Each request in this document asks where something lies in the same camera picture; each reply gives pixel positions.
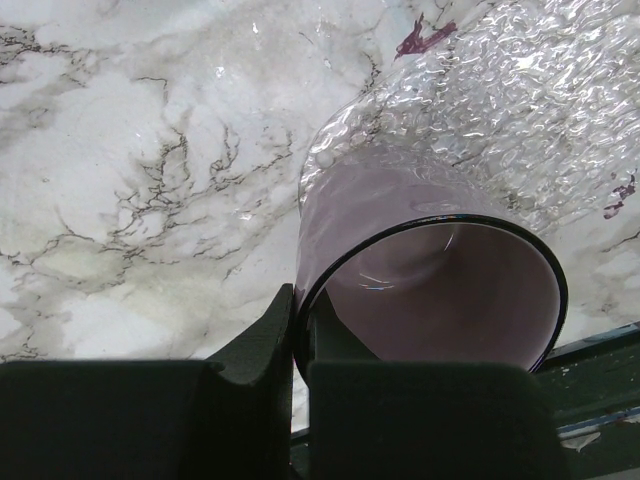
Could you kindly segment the clear textured glass tray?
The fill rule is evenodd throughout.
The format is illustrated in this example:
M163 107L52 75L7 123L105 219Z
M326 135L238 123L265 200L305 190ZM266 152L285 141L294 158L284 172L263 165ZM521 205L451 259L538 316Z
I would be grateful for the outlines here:
M333 114L299 196L390 143L468 175L537 232L639 211L639 5L497 1Z

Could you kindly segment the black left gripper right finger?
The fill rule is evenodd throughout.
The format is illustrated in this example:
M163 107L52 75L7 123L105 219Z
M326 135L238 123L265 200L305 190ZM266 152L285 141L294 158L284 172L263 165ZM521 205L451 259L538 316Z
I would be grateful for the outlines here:
M529 372L378 360L327 294L312 319L310 478L569 478L552 410Z

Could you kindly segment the purple mug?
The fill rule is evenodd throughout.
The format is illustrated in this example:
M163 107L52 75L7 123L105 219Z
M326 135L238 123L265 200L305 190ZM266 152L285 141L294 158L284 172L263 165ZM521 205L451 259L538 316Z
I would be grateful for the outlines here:
M302 209L296 360L327 296L337 319L386 361L493 362L537 369L568 310L549 247L452 168L340 163Z

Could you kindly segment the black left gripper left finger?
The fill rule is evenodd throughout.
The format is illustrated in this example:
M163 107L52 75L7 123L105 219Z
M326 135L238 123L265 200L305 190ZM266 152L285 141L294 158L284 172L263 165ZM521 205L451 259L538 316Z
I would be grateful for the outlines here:
M1 367L5 479L285 479L293 289L198 360Z

